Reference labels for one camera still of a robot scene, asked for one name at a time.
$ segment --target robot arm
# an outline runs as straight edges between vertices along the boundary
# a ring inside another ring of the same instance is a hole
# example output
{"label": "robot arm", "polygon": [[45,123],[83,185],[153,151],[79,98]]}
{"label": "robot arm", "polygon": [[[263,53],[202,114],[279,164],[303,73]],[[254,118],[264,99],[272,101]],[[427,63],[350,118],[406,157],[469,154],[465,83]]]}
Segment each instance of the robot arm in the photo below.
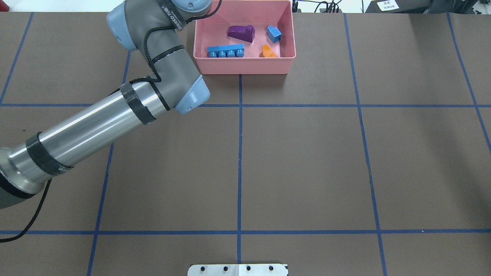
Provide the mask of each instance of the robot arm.
{"label": "robot arm", "polygon": [[109,13],[111,32],[129,51],[140,50],[153,74],[15,148],[1,148],[0,209],[33,197],[46,181],[167,111],[184,114],[207,101],[210,92],[174,29],[207,17],[210,7],[211,0],[129,0]]}

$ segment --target orange toy piece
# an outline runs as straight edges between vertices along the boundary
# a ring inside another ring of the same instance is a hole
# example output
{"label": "orange toy piece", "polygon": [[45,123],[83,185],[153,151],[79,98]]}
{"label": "orange toy piece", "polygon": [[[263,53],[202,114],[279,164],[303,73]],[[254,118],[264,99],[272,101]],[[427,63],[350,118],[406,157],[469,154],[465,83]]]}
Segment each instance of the orange toy piece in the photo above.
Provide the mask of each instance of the orange toy piece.
{"label": "orange toy piece", "polygon": [[267,44],[263,45],[263,50],[261,51],[261,54],[263,55],[263,57],[278,57]]}

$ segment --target white bracket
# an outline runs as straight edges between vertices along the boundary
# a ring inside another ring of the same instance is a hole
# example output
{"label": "white bracket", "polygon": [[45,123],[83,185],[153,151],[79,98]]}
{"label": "white bracket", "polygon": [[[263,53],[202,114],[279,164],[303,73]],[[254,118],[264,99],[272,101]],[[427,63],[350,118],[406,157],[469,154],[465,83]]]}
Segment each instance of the white bracket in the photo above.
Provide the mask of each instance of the white bracket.
{"label": "white bracket", "polygon": [[193,265],[188,276],[288,276],[288,265],[282,264],[223,264]]}

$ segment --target pink plastic container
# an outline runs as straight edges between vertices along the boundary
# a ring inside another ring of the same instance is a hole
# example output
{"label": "pink plastic container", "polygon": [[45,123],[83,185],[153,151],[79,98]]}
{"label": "pink plastic container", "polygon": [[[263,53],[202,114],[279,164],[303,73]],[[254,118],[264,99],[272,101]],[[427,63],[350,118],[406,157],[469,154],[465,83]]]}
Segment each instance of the pink plastic container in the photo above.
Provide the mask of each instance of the pink plastic container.
{"label": "pink plastic container", "polygon": [[[217,4],[213,1],[212,10]],[[253,25],[254,41],[228,37],[228,28],[234,25]],[[279,42],[271,42],[266,35],[269,25],[281,31]],[[209,46],[241,43],[244,57],[208,57]],[[278,57],[260,57],[264,44]],[[296,56],[290,1],[223,0],[215,15],[196,21],[193,56],[202,74],[287,74]]]}

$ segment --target blue brick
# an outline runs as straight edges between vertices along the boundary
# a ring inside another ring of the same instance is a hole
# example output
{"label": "blue brick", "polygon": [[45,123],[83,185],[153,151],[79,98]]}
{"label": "blue brick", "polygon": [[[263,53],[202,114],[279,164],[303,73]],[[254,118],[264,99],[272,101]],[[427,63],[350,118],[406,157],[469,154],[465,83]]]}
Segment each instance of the blue brick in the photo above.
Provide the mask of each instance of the blue brick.
{"label": "blue brick", "polygon": [[208,57],[243,57],[244,44],[208,47]]}
{"label": "blue brick", "polygon": [[268,26],[267,34],[273,43],[276,43],[281,39],[281,32],[277,27],[273,27],[272,25]]}

